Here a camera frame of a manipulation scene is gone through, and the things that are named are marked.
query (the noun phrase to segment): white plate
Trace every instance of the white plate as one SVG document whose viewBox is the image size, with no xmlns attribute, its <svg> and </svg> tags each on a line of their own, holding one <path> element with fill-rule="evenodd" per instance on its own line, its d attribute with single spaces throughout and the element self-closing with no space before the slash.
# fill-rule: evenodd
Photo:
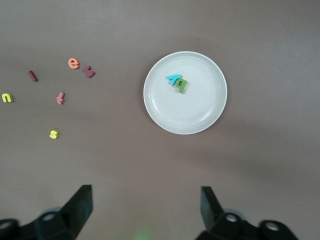
<svg viewBox="0 0 320 240">
<path fill-rule="evenodd" d="M 182 75 L 187 89 L 170 84 L 167 76 Z M 150 117 L 175 134 L 195 134 L 210 127 L 223 112 L 227 83 L 217 64 L 205 55 L 179 51 L 165 56 L 145 79 L 143 99 Z"/>
</svg>

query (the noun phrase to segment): screw hole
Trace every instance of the screw hole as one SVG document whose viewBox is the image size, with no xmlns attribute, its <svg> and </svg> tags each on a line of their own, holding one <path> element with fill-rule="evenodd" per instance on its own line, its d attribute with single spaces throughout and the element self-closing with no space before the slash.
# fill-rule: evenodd
<svg viewBox="0 0 320 240">
<path fill-rule="evenodd" d="M 49 221 L 49 220 L 53 219 L 54 216 L 55 216 L 54 214 L 50 213 L 50 214 L 44 216 L 43 221 Z"/>
<path fill-rule="evenodd" d="M 0 225 L 0 230 L 2 229 L 6 229 L 7 227 L 9 227 L 11 225 L 11 222 L 4 222 Z"/>
<path fill-rule="evenodd" d="M 228 215 L 226 216 L 226 219 L 227 219 L 228 221 L 232 222 L 232 223 L 235 223 L 235 222 L 237 221 L 237 218 L 236 218 L 234 215 L 232 215 L 232 214 L 228 214 Z"/>
<path fill-rule="evenodd" d="M 267 222 L 266 224 L 266 227 L 272 231 L 279 231 L 279 227 L 274 224 L 273 222 Z"/>
</svg>

